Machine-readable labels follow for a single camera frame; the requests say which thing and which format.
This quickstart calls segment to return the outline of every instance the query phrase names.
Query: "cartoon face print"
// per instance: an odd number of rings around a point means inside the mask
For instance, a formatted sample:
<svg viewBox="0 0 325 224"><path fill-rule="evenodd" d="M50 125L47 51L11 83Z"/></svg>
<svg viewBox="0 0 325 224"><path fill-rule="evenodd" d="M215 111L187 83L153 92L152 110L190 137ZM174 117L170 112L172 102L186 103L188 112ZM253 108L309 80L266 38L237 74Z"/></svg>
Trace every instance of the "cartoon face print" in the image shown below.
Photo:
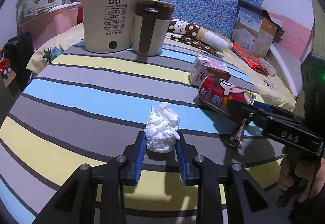
<svg viewBox="0 0 325 224"><path fill-rule="evenodd" d="M228 81L221 79L220 78L220 85L222 88L225 89L224 91L224 95L227 96L230 92L234 93L234 94L239 94L242 92L245 92L245 89L242 89L241 87L237 86L237 85L233 85L232 83L229 83Z"/></svg>
<svg viewBox="0 0 325 224"><path fill-rule="evenodd" d="M178 33L178 34L186 34L186 30L185 27L186 25L188 25L189 23L184 21L184 20L180 20L180 19L173 19L172 21L176 21L175 25L170 25L169 29L174 29L174 33Z"/></svg>
<svg viewBox="0 0 325 224"><path fill-rule="evenodd" d="M166 38L168 38L168 37L169 37L169 38L182 38L182 35L167 32L167 33L166 33Z"/></svg>

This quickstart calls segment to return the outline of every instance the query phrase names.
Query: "qr code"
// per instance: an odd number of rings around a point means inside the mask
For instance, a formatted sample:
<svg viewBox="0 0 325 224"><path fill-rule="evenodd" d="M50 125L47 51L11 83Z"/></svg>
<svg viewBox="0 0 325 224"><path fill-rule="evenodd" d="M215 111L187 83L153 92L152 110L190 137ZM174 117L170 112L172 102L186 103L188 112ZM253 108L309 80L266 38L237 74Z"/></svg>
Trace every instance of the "qr code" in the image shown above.
<svg viewBox="0 0 325 224"><path fill-rule="evenodd" d="M213 98L212 98L212 102L216 103L216 104L221 104L222 102L222 97L217 96L217 94L214 94Z"/></svg>

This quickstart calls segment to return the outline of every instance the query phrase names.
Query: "gray stripe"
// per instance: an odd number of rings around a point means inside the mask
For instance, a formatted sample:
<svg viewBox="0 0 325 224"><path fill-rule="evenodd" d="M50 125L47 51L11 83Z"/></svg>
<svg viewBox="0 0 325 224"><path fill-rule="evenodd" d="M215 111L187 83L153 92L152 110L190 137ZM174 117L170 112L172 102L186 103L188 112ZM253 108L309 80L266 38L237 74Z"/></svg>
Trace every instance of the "gray stripe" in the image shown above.
<svg viewBox="0 0 325 224"><path fill-rule="evenodd" d="M38 77L75 82L80 84L96 85L119 91L154 96L165 100L175 100L193 104L201 104L197 98L196 87L168 83L149 78L130 76L104 70L93 70L79 67L64 67L48 65Z"/></svg>
<svg viewBox="0 0 325 224"><path fill-rule="evenodd" d="M11 114L36 130L81 149L115 157L133 144L141 130L112 122L85 117L72 111L53 108L23 96L19 97ZM198 152L218 164L254 163L281 155L283 145L268 139L244 139L243 149L235 150L226 145L225 139L184 134L186 142ZM168 154L147 150L147 165L178 166L175 152Z"/></svg>
<svg viewBox="0 0 325 224"><path fill-rule="evenodd" d="M167 44L167 43L164 43L164 45L162 46L162 48L163 49L166 49L166 50L179 51L179 52L186 53L186 54L193 55L193 56L200 55L200 56L204 56L204 57L210 57L211 59L218 60L218 61L220 61L220 62L222 62L224 64L227 64L228 67L231 67L231 68L233 68L233 69L235 69L237 71L240 71L243 74L245 74L236 65L233 65L231 63L228 63L224 59L222 59L220 57L213 56L211 54L205 54L205 53L193 51L193 50L190 50L190 49L187 49L187 48L178 47L178 46L175 46L175 45L170 45L170 44Z"/></svg>
<svg viewBox="0 0 325 224"><path fill-rule="evenodd" d="M51 189L22 168L0 144L0 173L13 191L36 213L55 194Z"/></svg>
<svg viewBox="0 0 325 224"><path fill-rule="evenodd" d="M129 51L129 50L120 51L117 53L92 53L92 52L86 51L85 48L82 46L71 46L69 49L67 49L64 52L64 54L77 54L77 55L87 55L87 56L95 56L95 57L114 57L114 58L120 58L120 59L127 59L127 60L131 60L131 61L140 61L143 63L152 63L155 65L160 65L163 67L169 67L169 68L173 68L173 69L179 69L179 70L186 71L186 72L191 71L191 69L193 67L192 63L184 62L184 61L181 61L178 59L162 57L162 56L141 56L141 55L138 55L138 54L136 54L132 51ZM238 85L243 88L246 88L249 91L252 91L254 93L258 93L258 91L256 90L256 87L252 83L249 83L249 82L242 80L240 78L237 78L235 76L231 76L229 82L233 83L234 85Z"/></svg>
<svg viewBox="0 0 325 224"><path fill-rule="evenodd" d="M161 65L164 67L179 69L186 72L189 72L192 69L192 64L189 62L184 62L182 60L163 57L163 56L142 56L130 50L124 50L124 51L119 51L114 53L93 53L93 52L86 51L85 48L81 46L71 46L69 49L67 49L64 52L64 54L126 59L130 61L141 62L141 63Z"/></svg>
<svg viewBox="0 0 325 224"><path fill-rule="evenodd" d="M244 139L243 149L229 147L226 139L184 134L186 143L196 147L199 154L216 164L231 165L234 162L248 164L274 159L282 155L283 144L270 139Z"/></svg>
<svg viewBox="0 0 325 224"><path fill-rule="evenodd" d="M230 83L234 84L234 85L238 85L240 87L243 87L253 93L258 93L256 87L252 84L252 83L248 83L243 79L237 78L235 76L230 76L229 80Z"/></svg>
<svg viewBox="0 0 325 224"><path fill-rule="evenodd" d="M228 224L227 209L222 210L223 224ZM126 216L127 224L195 224L196 216L185 217L141 217L141 216ZM100 209L95 208L94 224L100 222Z"/></svg>

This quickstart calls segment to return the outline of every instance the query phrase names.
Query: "blue stripe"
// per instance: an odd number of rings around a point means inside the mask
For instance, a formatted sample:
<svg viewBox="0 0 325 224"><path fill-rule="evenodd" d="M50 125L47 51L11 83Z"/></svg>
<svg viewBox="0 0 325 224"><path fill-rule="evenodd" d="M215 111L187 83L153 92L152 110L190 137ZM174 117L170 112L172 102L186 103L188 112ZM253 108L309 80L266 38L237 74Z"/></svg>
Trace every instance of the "blue stripe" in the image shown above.
<svg viewBox="0 0 325 224"><path fill-rule="evenodd" d="M12 217L19 224L31 224L35 216L24 207L18 199L9 191L0 179L0 198Z"/></svg>
<svg viewBox="0 0 325 224"><path fill-rule="evenodd" d="M188 54L183 54L177 51L170 51L170 50L165 50L164 48L161 50L161 53L159 54L160 56L165 56L173 59L180 59L182 61L186 61L189 63L194 63L196 56L193 55L188 55ZM251 79L244 73L241 73L233 68L228 67L231 75L235 76L237 78L243 79L244 81L248 83L252 83Z"/></svg>
<svg viewBox="0 0 325 224"><path fill-rule="evenodd" d="M144 124L147 122L150 107L157 107L161 103L155 100L41 79L34 79L24 90L24 93L48 102L76 107L90 113ZM230 134L236 127L234 122L214 111L179 104L171 104L171 108L180 117L180 129ZM259 135L259 133L256 134L256 129L254 129L253 135Z"/></svg>
<svg viewBox="0 0 325 224"><path fill-rule="evenodd" d="M85 46L85 40L81 39L80 41L77 41L73 46Z"/></svg>

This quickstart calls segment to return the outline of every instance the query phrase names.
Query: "kettle button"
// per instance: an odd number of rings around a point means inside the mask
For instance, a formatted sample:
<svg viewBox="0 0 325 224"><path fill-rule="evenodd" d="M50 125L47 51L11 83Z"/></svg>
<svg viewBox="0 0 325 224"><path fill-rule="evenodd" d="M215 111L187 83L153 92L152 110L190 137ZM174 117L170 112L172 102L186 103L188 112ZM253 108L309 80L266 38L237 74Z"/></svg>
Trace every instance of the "kettle button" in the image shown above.
<svg viewBox="0 0 325 224"><path fill-rule="evenodd" d="M117 42L116 41L111 41L109 44L108 44L108 47L110 49L115 49L117 47Z"/></svg>

